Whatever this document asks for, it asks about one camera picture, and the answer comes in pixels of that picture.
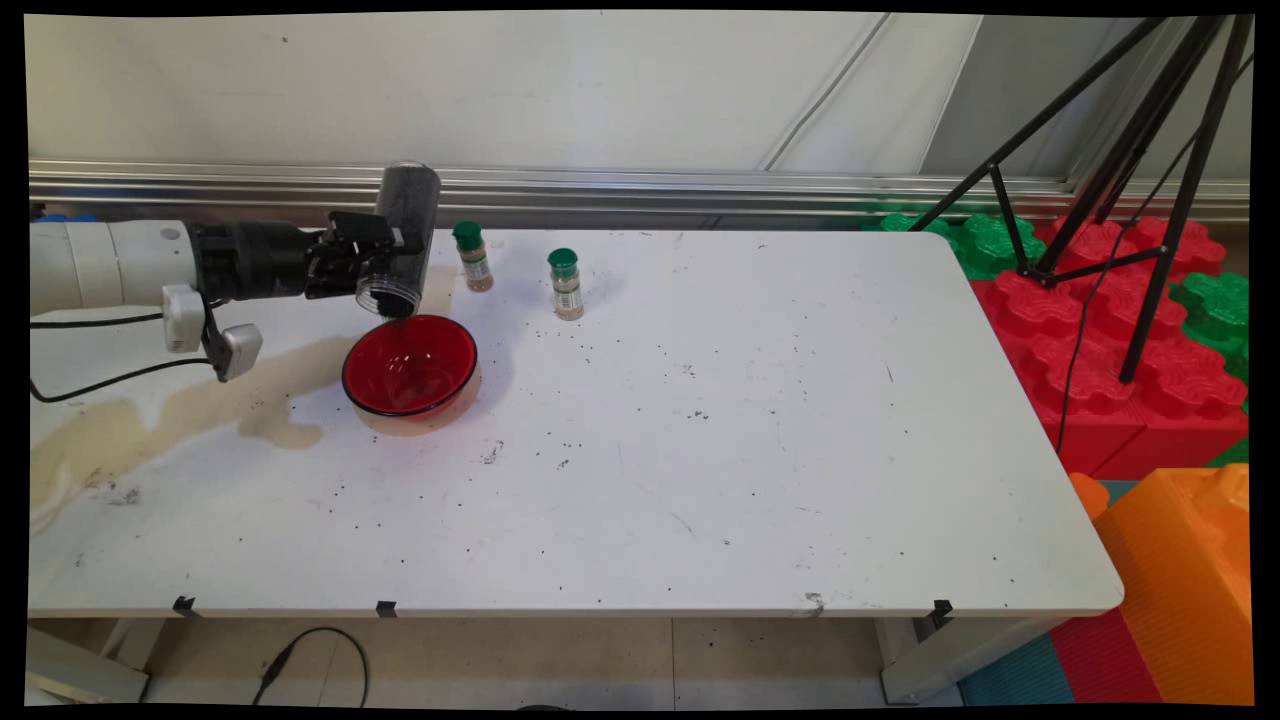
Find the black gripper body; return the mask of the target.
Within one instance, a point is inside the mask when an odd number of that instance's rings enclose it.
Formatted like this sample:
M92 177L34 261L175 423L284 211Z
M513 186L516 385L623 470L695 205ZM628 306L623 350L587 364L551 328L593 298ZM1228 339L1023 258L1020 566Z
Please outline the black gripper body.
M195 288L221 302L334 297L334 288L308 277L307 251L321 236L280 222L192 223Z

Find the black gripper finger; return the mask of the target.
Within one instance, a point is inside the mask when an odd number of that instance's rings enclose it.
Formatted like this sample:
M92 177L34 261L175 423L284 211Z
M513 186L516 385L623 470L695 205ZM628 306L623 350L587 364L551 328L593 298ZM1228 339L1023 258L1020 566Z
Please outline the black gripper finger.
M355 296L370 259L308 255L303 261L303 296L307 300Z
M378 214L330 211L326 217L325 247L339 256L402 254L404 241L398 228Z

